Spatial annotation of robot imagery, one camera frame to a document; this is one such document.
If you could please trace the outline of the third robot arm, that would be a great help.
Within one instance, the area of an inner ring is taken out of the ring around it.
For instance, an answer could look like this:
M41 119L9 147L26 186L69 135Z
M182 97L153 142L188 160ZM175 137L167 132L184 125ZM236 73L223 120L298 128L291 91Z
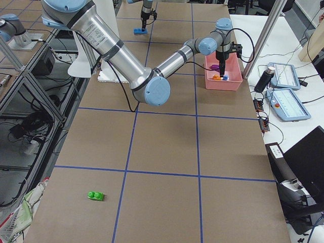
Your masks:
M1 16L1 38L8 42L14 36L20 36L26 32L20 19L15 14L4 14Z

